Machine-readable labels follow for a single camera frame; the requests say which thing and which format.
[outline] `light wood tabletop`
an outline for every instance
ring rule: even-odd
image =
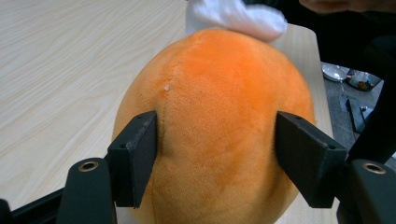
[[[0,2],[0,198],[11,210],[64,186],[68,169],[104,157],[123,94],[185,34],[184,0]],[[332,136],[315,34],[289,25],[273,46],[302,72],[317,126]],[[299,196],[277,223],[336,223]],[[119,223],[134,223],[124,209]]]

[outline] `hand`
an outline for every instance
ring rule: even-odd
[[[378,11],[396,13],[396,0],[299,0],[300,4],[319,13],[341,11]]]

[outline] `table surface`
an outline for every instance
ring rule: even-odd
[[[77,161],[104,157],[123,94],[184,36],[187,2],[0,2],[0,198],[14,210],[64,186]],[[270,43],[304,75],[317,126],[332,136],[315,34],[289,25]],[[336,223],[301,195],[277,223]],[[118,209],[119,223],[134,223]]]

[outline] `bolt hole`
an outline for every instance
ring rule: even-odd
[[[364,169],[366,169],[372,173],[378,174],[378,175],[384,175],[387,172],[384,168],[379,167],[372,163],[368,163],[368,162],[364,163],[363,167],[364,167]]]
[[[89,171],[96,169],[96,167],[98,167],[98,166],[99,166],[99,163],[97,161],[87,161],[87,162],[84,162],[83,164],[81,164],[78,167],[78,169],[81,172],[89,172]]]
[[[333,145],[327,145],[327,148],[329,148],[329,149],[336,149],[336,147],[333,146]]]

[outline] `white cloth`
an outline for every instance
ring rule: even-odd
[[[186,34],[215,26],[269,42],[284,34],[288,24],[280,11],[265,5],[245,5],[242,0],[189,0]]]

